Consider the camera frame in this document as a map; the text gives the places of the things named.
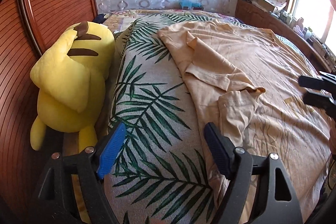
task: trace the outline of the pikachu plush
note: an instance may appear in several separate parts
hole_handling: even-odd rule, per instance
[[[105,80],[114,56],[114,37],[105,26],[82,22],[69,27],[31,69],[38,86],[37,113],[30,132],[39,150],[46,126],[79,132],[79,151],[97,142],[94,125],[105,97]]]

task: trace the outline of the leaf-patterned blanket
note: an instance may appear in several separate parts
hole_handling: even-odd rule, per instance
[[[215,213],[195,107],[174,60],[157,36],[165,26],[190,20],[211,18],[143,15],[116,34],[122,61],[109,130],[122,121],[127,135],[105,179],[105,193],[121,223],[209,223]]]

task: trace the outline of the box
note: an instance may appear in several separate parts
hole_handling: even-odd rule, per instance
[[[258,5],[263,7],[268,12],[276,12],[278,10],[282,10],[286,7],[286,2],[281,0],[257,0]]]

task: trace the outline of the window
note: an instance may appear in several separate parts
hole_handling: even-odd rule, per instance
[[[322,42],[329,44],[331,33],[328,35],[330,26],[336,26],[333,20],[334,9],[329,0],[288,0],[288,11],[299,19],[304,19],[303,25],[310,27],[314,35]]]

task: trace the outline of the blue gripper pad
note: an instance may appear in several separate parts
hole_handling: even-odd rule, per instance
[[[211,151],[218,171],[228,180],[231,180],[235,172],[235,146],[228,137],[220,134],[214,123],[209,122],[204,127],[204,138]]]
[[[100,179],[103,179],[111,171],[120,148],[124,143],[125,136],[126,127],[123,123],[120,123],[99,157],[97,175]]]

